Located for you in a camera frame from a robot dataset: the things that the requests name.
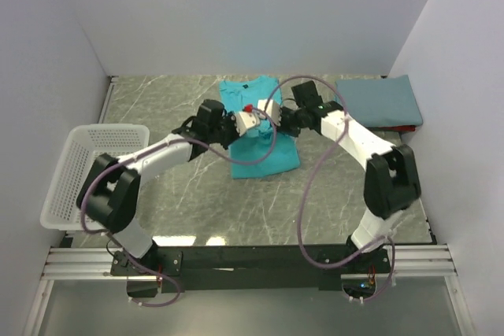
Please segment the turquoise t shirt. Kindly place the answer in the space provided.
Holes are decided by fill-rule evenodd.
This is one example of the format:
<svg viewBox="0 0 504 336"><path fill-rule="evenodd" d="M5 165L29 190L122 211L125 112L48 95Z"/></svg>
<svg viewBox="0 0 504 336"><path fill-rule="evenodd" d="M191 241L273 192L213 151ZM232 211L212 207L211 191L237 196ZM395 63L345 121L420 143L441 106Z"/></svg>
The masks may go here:
<svg viewBox="0 0 504 336"><path fill-rule="evenodd" d="M247 105L258 105L269 95L273 101L282 102L282 95L274 91L279 80L269 76L259 76L256 79L236 82L223 80L220 82L220 99L229 112L238 112ZM272 140L272 127L263 120L259 127L248 131L238 141L229 146L230 157L237 161L264 160L254 165L231 164L233 179L262 179L269 175L288 172L300 167L298 151L292 137L278 133L276 141Z"/></svg>

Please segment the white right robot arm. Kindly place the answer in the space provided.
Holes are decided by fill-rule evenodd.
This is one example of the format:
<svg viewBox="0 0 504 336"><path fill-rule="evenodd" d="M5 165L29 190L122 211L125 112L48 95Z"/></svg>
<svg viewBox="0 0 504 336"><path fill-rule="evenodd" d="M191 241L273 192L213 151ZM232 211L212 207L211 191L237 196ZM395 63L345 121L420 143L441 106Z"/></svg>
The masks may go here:
<svg viewBox="0 0 504 336"><path fill-rule="evenodd" d="M365 212L348 238L346 257L326 268L344 264L363 272L373 263L372 251L380 248L402 214L421 196L421 184L413 150L396 146L358 123L348 112L344 100L323 101L316 84L319 79L292 87L296 109L268 98L264 109L284 133L297 137L308 128L342 147L364 169Z"/></svg>

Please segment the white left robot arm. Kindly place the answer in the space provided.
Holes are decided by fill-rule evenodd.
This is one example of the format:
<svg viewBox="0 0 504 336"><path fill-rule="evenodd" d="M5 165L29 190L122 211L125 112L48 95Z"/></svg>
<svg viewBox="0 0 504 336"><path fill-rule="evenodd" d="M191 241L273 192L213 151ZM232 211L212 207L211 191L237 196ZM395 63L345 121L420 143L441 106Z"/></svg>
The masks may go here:
<svg viewBox="0 0 504 336"><path fill-rule="evenodd" d="M141 275L158 263L158 245L135 214L140 189L164 171L194 160L214 143L227 149L241 135L238 113L216 100L205 100L165 138L123 157L104 153L94 160L76 199L83 229L88 217L129 253L129 264Z"/></svg>

